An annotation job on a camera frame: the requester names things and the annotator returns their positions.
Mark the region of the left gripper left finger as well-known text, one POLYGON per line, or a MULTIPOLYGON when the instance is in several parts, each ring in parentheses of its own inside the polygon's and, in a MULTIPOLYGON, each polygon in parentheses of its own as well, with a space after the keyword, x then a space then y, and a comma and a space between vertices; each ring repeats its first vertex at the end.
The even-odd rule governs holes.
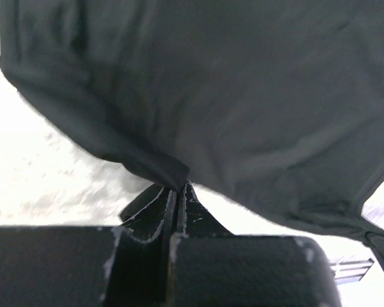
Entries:
POLYGON ((176 194, 142 192, 119 226, 0 226, 0 306, 164 301, 176 194))

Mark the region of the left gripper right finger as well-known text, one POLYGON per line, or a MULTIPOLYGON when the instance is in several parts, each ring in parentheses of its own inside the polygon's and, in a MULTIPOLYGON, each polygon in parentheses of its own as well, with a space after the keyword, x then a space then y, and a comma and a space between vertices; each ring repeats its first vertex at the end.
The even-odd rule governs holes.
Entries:
POLYGON ((233 235, 199 202, 180 197, 170 240, 168 305, 340 306, 328 259, 303 236, 233 235))

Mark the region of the black t shirt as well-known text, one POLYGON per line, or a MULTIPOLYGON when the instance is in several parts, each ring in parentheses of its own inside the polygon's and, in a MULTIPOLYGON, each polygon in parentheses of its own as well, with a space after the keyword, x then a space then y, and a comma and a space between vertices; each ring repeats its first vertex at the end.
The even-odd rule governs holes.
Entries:
POLYGON ((1 1, 0 68, 90 154, 357 240, 384 181, 384 1, 1 1))

